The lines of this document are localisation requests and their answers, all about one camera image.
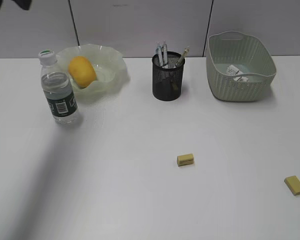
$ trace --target yellow fruit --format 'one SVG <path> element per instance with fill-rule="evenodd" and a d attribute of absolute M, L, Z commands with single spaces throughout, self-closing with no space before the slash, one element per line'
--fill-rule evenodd
<path fill-rule="evenodd" d="M 82 88 L 88 87 L 97 78 L 90 61 L 84 56 L 74 57 L 68 65 L 68 72 Z"/>

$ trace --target pen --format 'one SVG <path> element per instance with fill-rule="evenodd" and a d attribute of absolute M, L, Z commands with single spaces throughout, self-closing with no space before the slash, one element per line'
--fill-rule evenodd
<path fill-rule="evenodd" d="M 169 68 L 169 65 L 168 65 L 168 46 L 166 44 L 166 40 L 163 41 L 162 50 L 163 50 L 163 67 L 167 69 Z"/>
<path fill-rule="evenodd" d="M 155 49 L 155 53 L 158 55 L 159 65 L 160 65 L 160 67 L 162 67 L 164 65 L 164 61 L 162 59 L 162 49 L 161 49 L 161 46 L 160 46 L 159 42 L 157 42 L 157 47 Z"/>
<path fill-rule="evenodd" d="M 175 67 L 178 67 L 179 65 L 182 64 L 182 62 L 184 61 L 185 57 L 187 56 L 187 54 L 189 53 L 190 49 L 189 46 L 187 46 L 184 49 L 184 52 L 182 53 L 181 57 L 179 58 L 178 62 L 175 64 Z"/>

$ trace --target bottle label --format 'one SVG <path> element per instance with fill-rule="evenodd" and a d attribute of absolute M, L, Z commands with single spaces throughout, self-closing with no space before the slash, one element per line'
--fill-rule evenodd
<path fill-rule="evenodd" d="M 74 92 L 62 99 L 53 100 L 47 98 L 53 116 L 62 118 L 73 114 L 77 110 L 77 102 Z"/>

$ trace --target water bottle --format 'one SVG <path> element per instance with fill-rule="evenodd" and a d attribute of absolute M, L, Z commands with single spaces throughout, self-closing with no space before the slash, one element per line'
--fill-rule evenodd
<path fill-rule="evenodd" d="M 42 65 L 41 86 L 52 116 L 61 124 L 74 122 L 79 115 L 77 102 L 67 74 L 57 63 L 55 52 L 44 50 L 38 57 Z"/>

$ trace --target storage basket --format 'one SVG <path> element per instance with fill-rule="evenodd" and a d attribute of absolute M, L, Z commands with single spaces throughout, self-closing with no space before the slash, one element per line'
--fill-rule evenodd
<path fill-rule="evenodd" d="M 229 75 L 233 65 L 243 74 Z M 275 63 L 261 43 L 251 35 L 226 31 L 208 39 L 206 73 L 212 94 L 219 100 L 251 102 L 263 97 L 276 75 Z M 248 81 L 237 81 L 247 77 Z"/>

